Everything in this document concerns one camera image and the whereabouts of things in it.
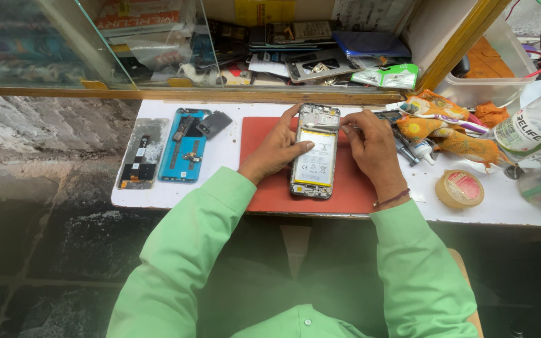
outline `cardboard box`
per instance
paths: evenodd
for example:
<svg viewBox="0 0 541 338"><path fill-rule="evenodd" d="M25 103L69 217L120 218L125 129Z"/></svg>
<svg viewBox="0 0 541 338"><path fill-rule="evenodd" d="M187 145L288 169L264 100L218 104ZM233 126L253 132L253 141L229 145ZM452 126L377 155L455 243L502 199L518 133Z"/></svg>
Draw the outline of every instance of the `cardboard box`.
<svg viewBox="0 0 541 338"><path fill-rule="evenodd" d="M195 20L190 0L107 0L95 26L104 37L182 29Z"/></svg>

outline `man's left hand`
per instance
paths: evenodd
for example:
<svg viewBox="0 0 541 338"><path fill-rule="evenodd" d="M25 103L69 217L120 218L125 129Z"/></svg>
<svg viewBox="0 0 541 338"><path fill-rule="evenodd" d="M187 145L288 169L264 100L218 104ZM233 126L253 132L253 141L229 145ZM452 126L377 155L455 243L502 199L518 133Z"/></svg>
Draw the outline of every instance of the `man's left hand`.
<svg viewBox="0 0 541 338"><path fill-rule="evenodd" d="M258 185L263 178L278 173L291 160L314 147L312 141L296 143L296 133L289 130L289 123L297 115L301 105L296 104L283 113L279 122L266 135L254 153L245 159L237 173L242 174L254 185Z"/></svg>

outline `shirt sleeve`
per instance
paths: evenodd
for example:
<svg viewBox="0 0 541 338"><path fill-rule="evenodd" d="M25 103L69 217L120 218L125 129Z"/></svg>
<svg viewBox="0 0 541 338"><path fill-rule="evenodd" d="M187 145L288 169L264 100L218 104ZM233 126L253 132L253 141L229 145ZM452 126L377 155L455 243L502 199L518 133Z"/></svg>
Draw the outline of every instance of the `shirt sleeve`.
<svg viewBox="0 0 541 338"><path fill-rule="evenodd" d="M390 338L477 337L467 318L477 304L454 258L416 203L371 214Z"/></svg>
<svg viewBox="0 0 541 338"><path fill-rule="evenodd" d="M147 238L122 288L107 337L195 337L193 294L237 226L256 187L221 167L187 194Z"/></svg>

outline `green shirt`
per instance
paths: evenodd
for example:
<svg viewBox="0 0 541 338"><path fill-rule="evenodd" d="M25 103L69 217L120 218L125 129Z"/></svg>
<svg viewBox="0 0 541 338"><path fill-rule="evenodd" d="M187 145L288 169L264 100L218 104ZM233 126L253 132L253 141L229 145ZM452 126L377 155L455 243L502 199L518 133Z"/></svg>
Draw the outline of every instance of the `green shirt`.
<svg viewBox="0 0 541 338"><path fill-rule="evenodd" d="M194 291L206 284L255 191L245 177L221 167L170 210L147 239L142 264L120 292L107 336L195 337ZM466 321L477 307L473 292L415 202L370 216L379 238L377 260L389 336L477 337L475 326ZM365 335L302 304L233 337Z"/></svg>

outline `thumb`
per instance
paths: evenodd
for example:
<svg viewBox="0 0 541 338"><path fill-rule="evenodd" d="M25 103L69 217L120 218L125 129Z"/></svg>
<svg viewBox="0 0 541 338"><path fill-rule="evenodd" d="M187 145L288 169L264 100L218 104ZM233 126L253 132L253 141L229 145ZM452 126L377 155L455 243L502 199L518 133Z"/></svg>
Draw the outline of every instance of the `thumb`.
<svg viewBox="0 0 541 338"><path fill-rule="evenodd" d="M303 155L309 152L314 148L314 142L312 141L302 141L294 144L293 146L287 148L287 154L289 155L289 160L292 160L300 155Z"/></svg>
<svg viewBox="0 0 541 338"><path fill-rule="evenodd" d="M362 153L364 151L364 142L363 139L360 138L360 135L358 134L356 129L351 126L345 125L342 126L342 131L350 141L352 153Z"/></svg>

